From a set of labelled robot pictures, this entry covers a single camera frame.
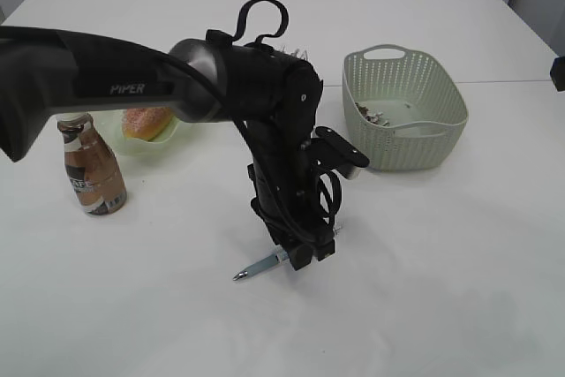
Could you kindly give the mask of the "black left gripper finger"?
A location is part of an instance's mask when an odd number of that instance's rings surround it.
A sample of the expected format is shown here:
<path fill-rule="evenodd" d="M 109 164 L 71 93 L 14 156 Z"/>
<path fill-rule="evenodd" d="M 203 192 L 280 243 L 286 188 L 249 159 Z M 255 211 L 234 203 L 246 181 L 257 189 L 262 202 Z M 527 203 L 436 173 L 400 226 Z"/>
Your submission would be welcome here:
<path fill-rule="evenodd" d="M 295 271 L 307 267 L 314 254 L 314 247 L 311 243 L 292 242 L 286 247 L 290 264 Z"/>
<path fill-rule="evenodd" d="M 317 261 L 322 261 L 335 253 L 335 239 L 319 238 L 315 242 L 315 257 Z"/>

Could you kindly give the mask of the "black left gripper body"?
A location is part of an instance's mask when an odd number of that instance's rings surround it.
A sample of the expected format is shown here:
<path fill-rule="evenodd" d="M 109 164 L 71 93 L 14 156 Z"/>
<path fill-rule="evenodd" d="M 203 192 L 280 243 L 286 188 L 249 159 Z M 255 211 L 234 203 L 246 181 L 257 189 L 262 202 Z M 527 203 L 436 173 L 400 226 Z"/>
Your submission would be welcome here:
<path fill-rule="evenodd" d="M 313 185 L 298 190 L 289 197 L 283 189 L 272 187 L 260 169 L 252 163 L 247 167 L 255 197 L 251 207 L 266 224 L 275 245 L 286 247 L 292 242 L 311 243 L 335 238 L 335 218 L 340 209 L 340 181 L 333 171 L 319 166 L 312 168 Z"/>

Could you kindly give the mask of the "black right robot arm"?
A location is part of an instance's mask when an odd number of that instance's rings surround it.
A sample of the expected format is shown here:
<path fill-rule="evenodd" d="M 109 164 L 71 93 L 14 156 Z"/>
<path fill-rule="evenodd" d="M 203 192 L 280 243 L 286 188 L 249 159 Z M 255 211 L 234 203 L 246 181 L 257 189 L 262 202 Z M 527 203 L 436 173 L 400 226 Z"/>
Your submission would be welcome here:
<path fill-rule="evenodd" d="M 556 57 L 553 61 L 550 77 L 558 92 L 565 91 L 565 57 Z"/>

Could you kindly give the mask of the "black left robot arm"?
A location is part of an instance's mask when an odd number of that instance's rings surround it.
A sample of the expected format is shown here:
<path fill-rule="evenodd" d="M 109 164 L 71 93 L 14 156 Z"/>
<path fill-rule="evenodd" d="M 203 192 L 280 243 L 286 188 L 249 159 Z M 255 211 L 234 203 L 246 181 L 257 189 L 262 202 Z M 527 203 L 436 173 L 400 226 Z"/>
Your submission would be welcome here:
<path fill-rule="evenodd" d="M 220 32 L 166 54 L 95 34 L 1 30 L 1 148 L 11 160 L 55 114 L 169 107 L 189 123 L 232 121 L 252 153 L 252 209 L 295 269 L 335 251 L 346 143 L 315 126 L 322 90 L 304 59 Z"/>

